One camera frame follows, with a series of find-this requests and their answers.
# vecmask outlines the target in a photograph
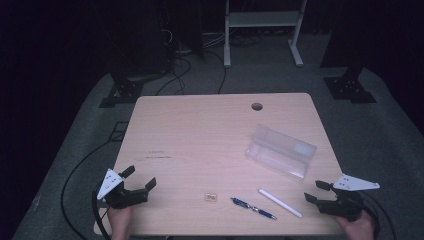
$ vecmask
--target gray carpet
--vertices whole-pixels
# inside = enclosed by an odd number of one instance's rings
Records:
[[[360,75],[364,88],[377,100],[373,104],[352,104],[334,100],[323,77],[340,76],[345,69],[320,69],[328,35],[299,37],[298,48],[305,63],[297,68],[287,46],[288,36],[263,37],[260,44],[232,48],[232,66],[226,71],[221,94],[306,92],[315,103],[337,159],[344,173],[378,182],[381,189],[370,191],[390,215],[398,239],[421,239],[424,229],[424,138],[390,95],[384,81],[367,69]],[[210,49],[220,56],[222,48]],[[184,57],[191,63],[182,77],[184,94],[216,94],[224,77],[221,61],[205,53]],[[187,63],[176,61],[176,72]],[[142,95],[155,95],[170,79],[145,84]],[[14,239],[79,239],[61,212],[62,187],[72,169],[91,151],[108,141],[118,121],[128,121],[134,104],[98,108],[113,82],[104,76],[93,88],[75,118],[34,203]],[[160,95],[182,94],[180,84],[169,84]],[[114,165],[120,142],[112,142],[88,157],[74,172],[64,192],[64,206],[70,222],[87,239],[101,239],[93,233],[91,191]],[[387,220],[380,212],[379,239],[392,239]],[[292,237],[293,239],[346,239],[332,237]],[[223,237],[183,237],[176,239],[220,240]],[[236,239],[281,239],[281,237],[236,237]]]

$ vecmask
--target transparent container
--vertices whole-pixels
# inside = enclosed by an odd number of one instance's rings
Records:
[[[316,146],[259,124],[246,156],[303,180],[316,150]]]

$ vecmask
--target black pen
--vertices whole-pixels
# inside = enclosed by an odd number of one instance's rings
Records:
[[[231,198],[231,200],[233,200],[233,203],[234,204],[236,204],[236,205],[239,205],[239,206],[241,206],[241,207],[244,207],[244,208],[250,208],[250,209],[252,209],[254,212],[257,212],[257,213],[259,213],[259,214],[261,214],[261,215],[264,215],[265,217],[268,217],[268,218],[272,218],[272,219],[274,219],[274,220],[277,220],[277,218],[274,216],[274,215],[272,215],[271,213],[268,213],[268,212],[265,212],[264,210],[262,210],[262,209],[259,209],[259,208],[257,208],[257,207],[254,207],[254,206],[251,206],[251,205],[249,205],[248,203],[245,203],[245,202],[243,202],[242,200],[240,200],[240,199],[237,199],[237,198]]]

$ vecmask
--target white pen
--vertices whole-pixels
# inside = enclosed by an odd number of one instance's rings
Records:
[[[283,203],[282,201],[280,201],[279,199],[277,199],[276,197],[272,196],[271,194],[269,194],[268,192],[266,192],[263,189],[259,189],[259,192],[264,195],[265,197],[271,199],[272,201],[274,201],[275,203],[277,203],[278,205],[282,206],[283,208],[287,209],[289,212],[293,213],[294,215],[298,216],[299,218],[302,218],[302,214],[298,211],[296,211],[295,209],[293,209],[292,207],[290,207],[289,205]]]

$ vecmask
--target human hand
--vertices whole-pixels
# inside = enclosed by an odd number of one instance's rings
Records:
[[[107,217],[112,227],[112,240],[128,240],[130,238],[130,226],[133,216],[133,208],[123,209],[109,208]]]
[[[340,224],[349,240],[374,240],[374,219],[364,210],[354,222],[349,222],[344,217],[333,216]]]

